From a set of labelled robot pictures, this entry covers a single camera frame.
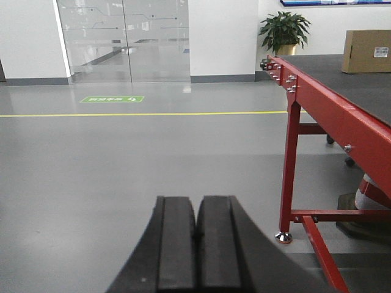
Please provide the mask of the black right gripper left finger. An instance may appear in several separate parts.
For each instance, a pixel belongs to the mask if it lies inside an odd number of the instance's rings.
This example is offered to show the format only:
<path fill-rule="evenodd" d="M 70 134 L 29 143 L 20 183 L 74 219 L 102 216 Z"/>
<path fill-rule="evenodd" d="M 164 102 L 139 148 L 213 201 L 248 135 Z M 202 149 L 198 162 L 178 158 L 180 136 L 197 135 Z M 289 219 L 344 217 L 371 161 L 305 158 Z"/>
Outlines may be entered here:
<path fill-rule="evenodd" d="M 188 197 L 161 197 L 107 292 L 195 292 L 195 219 Z"/>

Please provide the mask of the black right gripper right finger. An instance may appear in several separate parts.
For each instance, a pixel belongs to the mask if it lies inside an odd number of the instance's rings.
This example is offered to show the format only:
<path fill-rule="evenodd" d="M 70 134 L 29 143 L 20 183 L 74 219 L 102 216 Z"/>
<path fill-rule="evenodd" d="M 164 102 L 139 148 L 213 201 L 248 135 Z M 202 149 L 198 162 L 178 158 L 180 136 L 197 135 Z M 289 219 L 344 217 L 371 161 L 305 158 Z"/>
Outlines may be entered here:
<path fill-rule="evenodd" d="M 200 292 L 332 292 L 282 253 L 234 196 L 205 196 L 200 205 Z"/>

